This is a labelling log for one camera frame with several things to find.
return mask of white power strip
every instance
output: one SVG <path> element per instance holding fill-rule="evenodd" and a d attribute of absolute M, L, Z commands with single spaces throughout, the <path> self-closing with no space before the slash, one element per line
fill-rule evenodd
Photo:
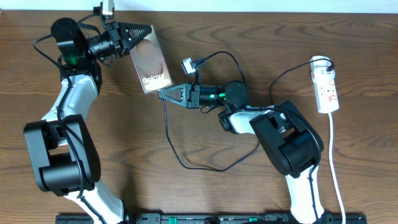
<path fill-rule="evenodd" d="M 333 183 L 335 185 L 336 195 L 338 204 L 341 210 L 341 223 L 346 223 L 346 214 L 343 206 L 343 200 L 341 199 L 340 190 L 337 184 L 335 166 L 333 165 L 333 119 L 331 113 L 336 111 L 338 106 L 337 91 L 335 85 L 335 70 L 328 71 L 331 66 L 331 62 L 327 60 L 325 56 L 314 56 L 310 61 L 318 60 L 316 62 L 311 62 L 311 78 L 313 81 L 313 86 L 315 89 L 315 96 L 317 98 L 317 105 L 319 113 L 327 113 L 329 115 L 330 122 L 330 142 L 329 142 L 329 163 L 331 176 L 333 178 Z"/>

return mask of wood grain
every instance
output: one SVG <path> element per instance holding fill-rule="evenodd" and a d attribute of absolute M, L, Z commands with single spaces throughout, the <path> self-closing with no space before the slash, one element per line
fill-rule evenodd
<path fill-rule="evenodd" d="M 41 192 L 22 135 L 60 91 L 59 72 L 32 47 L 60 17 L 89 12 L 6 11 L 0 17 L 0 223 L 53 223 L 59 213 L 82 212 L 74 203 Z M 336 63 L 341 109 L 335 119 L 335 166 L 347 212 L 369 223 L 398 219 L 398 17 L 378 14 L 117 12 L 117 20 L 155 25 L 175 83 L 180 61 L 228 50 L 241 64 L 251 103 L 269 104 L 267 88 L 284 70 L 312 55 Z M 100 26 L 96 19 L 90 24 Z M 54 40 L 40 43 L 58 57 Z M 328 118 L 315 105 L 309 67 L 274 87 L 276 102 L 291 99 L 328 142 Z M 231 59 L 217 56 L 203 67 L 203 82 L 239 79 Z M 252 150 L 256 138 L 225 133 L 214 111 L 201 114 L 167 104 L 170 137 L 192 164 L 222 168 Z M 288 210 L 285 179 L 261 149 L 228 172 L 180 167 L 165 138 L 162 105 L 143 94 L 129 57 L 103 68 L 101 94 L 87 127 L 102 163 L 102 179 L 134 211 L 256 213 Z M 339 212 L 328 153 L 318 173 L 323 206 Z"/>

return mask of wooden surface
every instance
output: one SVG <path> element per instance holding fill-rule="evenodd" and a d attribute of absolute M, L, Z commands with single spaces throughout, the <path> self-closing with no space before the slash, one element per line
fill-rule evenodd
<path fill-rule="evenodd" d="M 36 186 L 22 130 L 38 121 L 60 91 L 59 72 L 32 47 L 60 17 L 89 12 L 6 11 L 0 17 L 0 223 L 53 223 L 80 213 L 74 203 Z M 255 106 L 269 105 L 268 86 L 284 70 L 323 54 L 336 63 L 340 110 L 335 166 L 347 212 L 369 223 L 398 220 L 398 16 L 377 14 L 117 12 L 120 22 L 153 24 L 172 78 L 186 82 L 180 61 L 228 50 L 241 64 Z M 89 22 L 99 27 L 98 18 Z M 56 58 L 55 41 L 40 48 Z M 227 56 L 211 59 L 203 82 L 240 79 Z M 310 67 L 286 75 L 275 101 L 292 100 L 329 141 L 328 116 L 315 104 Z M 191 164 L 226 167 L 256 145 L 253 135 L 225 133 L 216 110 L 201 114 L 167 104 L 170 137 Z M 86 121 L 101 158 L 102 179 L 131 210 L 164 213 L 256 213 L 289 210 L 286 181 L 260 148 L 225 173 L 190 171 L 165 138 L 160 100 L 143 94 L 130 57 L 103 67 L 101 94 Z M 328 150 L 318 173 L 322 205 L 339 212 Z"/>

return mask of white cable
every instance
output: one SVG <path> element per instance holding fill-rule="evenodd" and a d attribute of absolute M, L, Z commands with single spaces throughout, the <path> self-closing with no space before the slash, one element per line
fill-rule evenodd
<path fill-rule="evenodd" d="M 342 219 L 341 223 L 345 224 L 346 223 L 346 212 L 344 210 L 343 201 L 342 201 L 341 195 L 340 195 L 340 190 L 338 189 L 338 185 L 337 185 L 335 166 L 333 165 L 333 119 L 331 117 L 331 113 L 328 113 L 328 115 L 329 115 L 329 123 L 330 123 L 330 140 L 329 140 L 330 141 L 329 142 L 330 170 L 331 170 L 331 176 L 333 178 L 333 183 L 335 184 L 338 205 L 340 206 L 340 210 L 341 210 L 341 219 Z"/>

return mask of white wall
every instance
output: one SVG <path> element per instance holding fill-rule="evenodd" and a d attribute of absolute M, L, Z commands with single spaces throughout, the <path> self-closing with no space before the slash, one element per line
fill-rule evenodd
<path fill-rule="evenodd" d="M 398 13 L 398 0 L 114 0 L 119 11 Z M 0 0 L 1 9 L 92 10 L 100 0 Z"/>

